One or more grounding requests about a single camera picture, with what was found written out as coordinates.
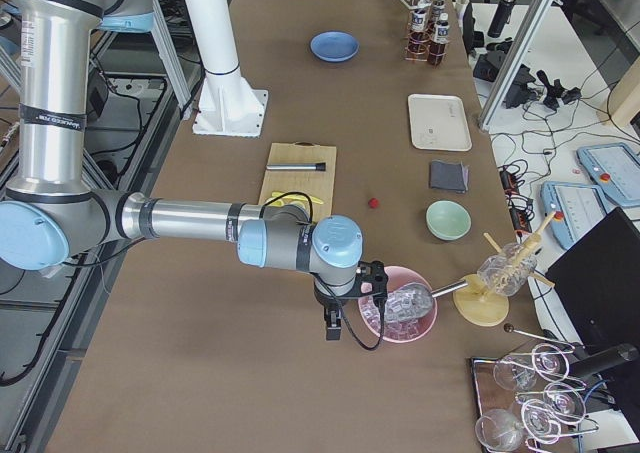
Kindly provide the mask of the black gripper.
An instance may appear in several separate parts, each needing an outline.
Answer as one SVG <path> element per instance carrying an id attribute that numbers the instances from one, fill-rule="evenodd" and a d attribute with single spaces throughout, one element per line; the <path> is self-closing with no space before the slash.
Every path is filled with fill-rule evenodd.
<path id="1" fill-rule="evenodd" d="M 326 329 L 326 341 L 339 340 L 342 332 L 342 313 L 343 303 L 329 289 L 314 284 L 314 295 L 316 300 L 323 306 L 324 321 Z"/>

